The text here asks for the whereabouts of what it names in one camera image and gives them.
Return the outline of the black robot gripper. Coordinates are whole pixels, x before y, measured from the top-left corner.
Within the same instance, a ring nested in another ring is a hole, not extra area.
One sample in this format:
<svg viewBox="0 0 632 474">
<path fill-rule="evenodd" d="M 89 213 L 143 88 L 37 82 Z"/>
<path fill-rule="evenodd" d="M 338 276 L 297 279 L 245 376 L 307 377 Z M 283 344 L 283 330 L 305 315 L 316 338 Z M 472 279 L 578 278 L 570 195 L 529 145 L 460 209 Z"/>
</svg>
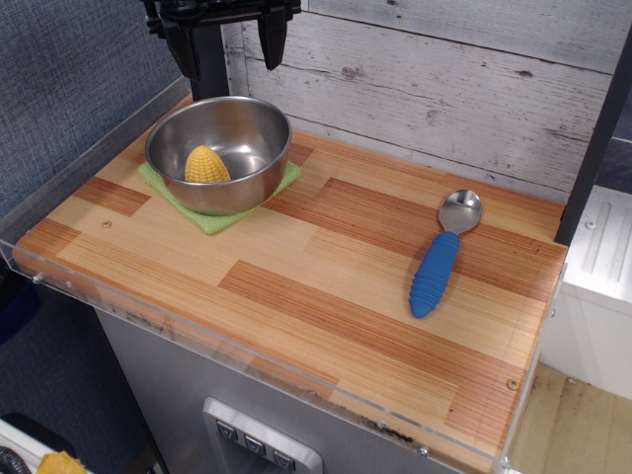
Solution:
<svg viewBox="0 0 632 474">
<path fill-rule="evenodd" d="M 199 78 L 199 60 L 192 29 L 258 21 L 268 70 L 283 59 L 287 22 L 301 13 L 300 1 L 142 1 L 151 34 L 165 36 L 183 75 Z"/>
</svg>

